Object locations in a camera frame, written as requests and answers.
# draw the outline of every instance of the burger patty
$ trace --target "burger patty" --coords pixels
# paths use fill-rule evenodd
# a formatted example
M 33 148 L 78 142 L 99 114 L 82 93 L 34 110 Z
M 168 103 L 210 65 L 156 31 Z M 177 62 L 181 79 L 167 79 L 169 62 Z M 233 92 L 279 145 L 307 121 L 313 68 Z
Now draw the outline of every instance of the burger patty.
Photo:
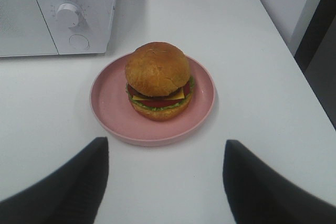
M 132 88 L 129 84 L 127 85 L 127 90 L 128 90 L 128 93 L 130 94 L 131 97 L 133 97 L 134 95 L 137 95 L 139 97 L 149 99 L 149 100 L 143 100 L 143 101 L 137 101 L 137 102 L 140 102 L 143 105 L 146 105 L 146 106 L 149 106 L 149 107 L 154 107 L 154 108 L 166 107 L 166 106 L 174 105 L 176 103 L 179 103 L 179 102 L 183 101 L 185 99 L 185 97 L 190 93 L 190 81 L 188 81 L 186 83 L 186 85 L 184 85 L 180 89 L 183 89 L 183 93 L 184 93 L 184 98 L 183 99 L 167 100 L 167 98 L 169 98 L 170 96 L 175 95 L 179 91 L 179 89 L 176 90 L 175 92 L 171 93 L 170 95 L 165 96 L 165 97 L 147 97 L 147 96 L 137 92 L 137 90 Z

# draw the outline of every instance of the microwave dial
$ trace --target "microwave dial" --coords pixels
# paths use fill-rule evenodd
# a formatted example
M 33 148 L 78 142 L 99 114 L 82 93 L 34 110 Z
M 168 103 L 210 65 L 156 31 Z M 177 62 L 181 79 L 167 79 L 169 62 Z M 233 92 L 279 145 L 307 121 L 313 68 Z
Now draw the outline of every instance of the microwave dial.
M 57 23 L 66 28 L 77 26 L 84 20 L 81 8 L 73 3 L 63 3 L 56 11 Z

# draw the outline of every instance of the white microwave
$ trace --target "white microwave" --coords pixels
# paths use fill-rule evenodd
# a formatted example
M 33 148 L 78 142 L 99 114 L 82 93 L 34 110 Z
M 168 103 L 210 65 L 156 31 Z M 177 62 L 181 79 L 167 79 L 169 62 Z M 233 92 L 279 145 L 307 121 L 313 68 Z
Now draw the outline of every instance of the white microwave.
M 0 0 L 0 56 L 102 53 L 116 0 Z

